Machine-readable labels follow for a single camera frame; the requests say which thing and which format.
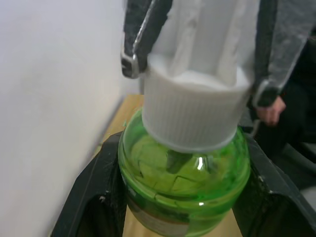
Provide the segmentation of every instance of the green bottle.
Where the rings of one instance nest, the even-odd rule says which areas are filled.
[[[220,149],[181,153],[149,135],[142,110],[121,136],[118,161],[130,210],[146,228],[165,237],[210,232],[232,208],[250,174],[239,129]]]

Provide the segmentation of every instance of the person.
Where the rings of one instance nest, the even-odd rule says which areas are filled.
[[[274,103],[268,108],[250,111],[252,119],[261,121],[254,138],[271,160],[287,143],[300,141],[307,124],[316,126],[316,28]]]

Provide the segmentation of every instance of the wooden table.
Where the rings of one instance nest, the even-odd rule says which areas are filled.
[[[112,134],[123,131],[132,115],[142,105],[142,95],[127,96],[108,128],[102,142],[108,139]],[[98,146],[96,153],[100,151],[101,144]],[[123,237],[159,237],[159,235],[143,227],[127,207]],[[242,237],[233,211],[230,211],[226,218],[212,232],[205,235],[205,237]]]

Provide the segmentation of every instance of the dark clothing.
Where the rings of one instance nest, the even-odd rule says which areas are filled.
[[[277,156],[286,143],[303,141],[307,129],[316,129],[316,41],[313,39],[306,43],[281,97],[286,108],[278,125],[268,127],[262,122],[255,135],[270,159]],[[250,110],[252,119],[257,119],[255,109]]]

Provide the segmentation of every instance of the white wall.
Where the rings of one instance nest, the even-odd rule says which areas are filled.
[[[0,1],[0,236],[43,237],[121,99],[119,0]]]

